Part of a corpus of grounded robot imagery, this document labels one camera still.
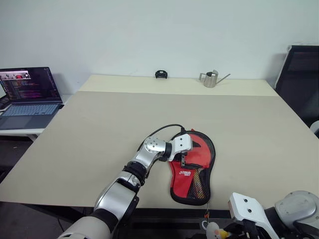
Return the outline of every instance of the white desk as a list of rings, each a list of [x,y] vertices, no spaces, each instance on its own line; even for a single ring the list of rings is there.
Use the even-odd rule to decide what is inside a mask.
[[[319,141],[265,81],[225,80],[208,89],[192,79],[91,76],[0,184],[0,201],[94,206],[145,136],[169,123],[215,144],[211,209],[227,209],[232,192],[265,207],[294,190],[319,193]],[[205,207],[171,199],[170,179],[168,164],[157,162],[138,207]]]
[[[71,96],[72,95],[61,95],[62,102],[66,104]],[[32,141],[35,141],[37,139],[37,136],[39,136],[43,131],[43,128],[6,129],[0,130],[0,135],[28,136]]]

